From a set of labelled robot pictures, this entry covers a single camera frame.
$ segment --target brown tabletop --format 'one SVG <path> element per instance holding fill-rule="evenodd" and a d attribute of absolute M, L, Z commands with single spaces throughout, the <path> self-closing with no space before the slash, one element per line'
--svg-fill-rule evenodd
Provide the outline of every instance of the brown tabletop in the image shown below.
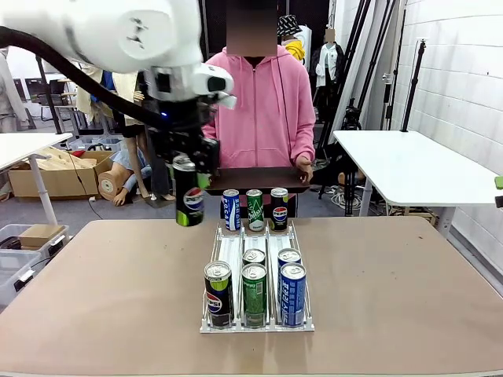
<path fill-rule="evenodd" d="M 213 177 L 206 192 L 220 196 L 227 189 L 238 190 L 244 195 L 249 189 L 260 189 L 269 194 L 276 187 L 288 189 L 291 194 L 305 192 L 309 185 L 300 181 L 299 171 L 295 167 L 247 167 L 243 169 L 220 169 L 220 175 Z"/>
<path fill-rule="evenodd" d="M 419 218 L 296 220 L 314 333 L 202 335 L 215 225 L 90 223 L 0 315 L 0 371 L 444 374 L 503 369 L 503 301 Z"/>

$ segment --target pink hoodie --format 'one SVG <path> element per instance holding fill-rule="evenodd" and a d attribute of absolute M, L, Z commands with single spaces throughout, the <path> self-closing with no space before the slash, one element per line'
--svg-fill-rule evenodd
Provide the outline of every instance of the pink hoodie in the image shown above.
<path fill-rule="evenodd" d="M 220 140 L 221 167 L 288 167 L 299 156 L 314 160 L 309 77 L 283 46 L 256 69 L 243 57 L 227 56 L 226 49 L 207 63 L 233 76 L 237 97 L 234 110 L 219 107 L 214 124 L 203 127 L 206 137 Z"/>

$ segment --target can lid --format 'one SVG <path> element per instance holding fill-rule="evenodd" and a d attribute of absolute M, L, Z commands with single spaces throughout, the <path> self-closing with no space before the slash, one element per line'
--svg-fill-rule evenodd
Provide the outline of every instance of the can lid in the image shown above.
<path fill-rule="evenodd" d="M 262 191 L 260 190 L 257 190 L 257 189 L 252 189 L 252 190 L 248 190 L 248 192 L 246 193 L 246 195 L 248 196 L 261 196 L 262 195 Z"/>
<path fill-rule="evenodd" d="M 283 249 L 279 252 L 277 255 L 278 259 L 280 259 L 283 262 L 298 262 L 302 255 L 300 254 L 300 251 L 296 249 Z"/>
<path fill-rule="evenodd" d="M 230 265 L 225 262 L 211 262 L 204 267 L 204 275 L 209 280 L 224 280 L 230 276 Z"/>
<path fill-rule="evenodd" d="M 266 253 L 260 249 L 249 249 L 244 252 L 243 259 L 248 262 L 260 263 L 266 259 Z"/>
<path fill-rule="evenodd" d="M 260 280 L 267 274 L 267 270 L 259 263 L 252 263 L 243 268 L 243 277 L 249 280 Z"/>
<path fill-rule="evenodd" d="M 196 164 L 186 155 L 179 155 L 173 159 L 173 168 L 181 171 L 196 171 Z"/>
<path fill-rule="evenodd" d="M 223 195 L 224 196 L 238 196 L 239 195 L 239 191 L 233 189 L 233 188 L 230 188 L 226 191 L 223 192 Z"/>
<path fill-rule="evenodd" d="M 299 263 L 287 263 L 281 267 L 281 275 L 292 280 L 300 280 L 306 275 L 306 268 Z"/>
<path fill-rule="evenodd" d="M 286 188 L 276 187 L 270 190 L 270 194 L 276 198 L 282 198 L 288 195 L 288 190 Z"/>

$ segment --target soda can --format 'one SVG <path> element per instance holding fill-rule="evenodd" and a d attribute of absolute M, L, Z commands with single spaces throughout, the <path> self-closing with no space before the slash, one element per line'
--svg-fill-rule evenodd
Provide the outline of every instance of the soda can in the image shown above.
<path fill-rule="evenodd" d="M 248 200 L 248 226 L 253 232 L 264 230 L 264 202 L 262 191 L 249 190 L 246 193 Z"/>
<path fill-rule="evenodd" d="M 225 262 L 211 262 L 204 267 L 207 309 L 215 328 L 227 328 L 234 320 L 233 276 Z"/>
<path fill-rule="evenodd" d="M 246 265 L 243 275 L 244 326 L 263 328 L 267 311 L 267 270 L 263 265 Z"/>
<path fill-rule="evenodd" d="M 185 155 L 173 159 L 176 180 L 176 222 L 181 226 L 194 226 L 203 222 L 203 190 L 197 183 L 196 165 Z"/>
<path fill-rule="evenodd" d="M 277 253 L 277 302 L 281 302 L 281 267 L 287 263 L 302 263 L 302 255 L 296 249 L 286 248 Z"/>
<path fill-rule="evenodd" d="M 288 224 L 288 190 L 286 188 L 273 188 L 270 192 L 273 207 L 272 230 L 280 232 L 286 230 Z"/>
<path fill-rule="evenodd" d="M 249 249 L 243 254 L 243 265 L 249 265 L 251 263 L 259 263 L 260 265 L 266 265 L 266 253 L 260 249 Z"/>
<path fill-rule="evenodd" d="M 226 190 L 223 192 L 223 213 L 226 219 L 226 228 L 232 232 L 241 228 L 241 215 L 239 209 L 239 191 Z"/>
<path fill-rule="evenodd" d="M 306 269 L 299 263 L 281 267 L 281 320 L 283 326 L 301 326 L 306 299 Z"/>

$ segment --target white table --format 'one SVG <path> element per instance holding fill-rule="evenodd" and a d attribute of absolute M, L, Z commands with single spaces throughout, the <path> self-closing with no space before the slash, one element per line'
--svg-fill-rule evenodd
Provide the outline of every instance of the white table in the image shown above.
<path fill-rule="evenodd" d="M 0 171 L 8 170 L 16 163 L 28 158 L 37 189 L 39 190 L 40 200 L 46 212 L 47 221 L 54 225 L 57 224 L 56 215 L 54 214 L 49 194 L 42 180 L 35 154 L 41 149 L 65 141 L 72 136 L 72 134 L 68 133 L 61 135 L 28 132 L 0 134 Z"/>
<path fill-rule="evenodd" d="M 367 177 L 360 216 L 372 186 L 390 205 L 441 207 L 437 229 L 449 234 L 456 207 L 494 206 L 496 174 L 415 131 L 335 131 Z"/>

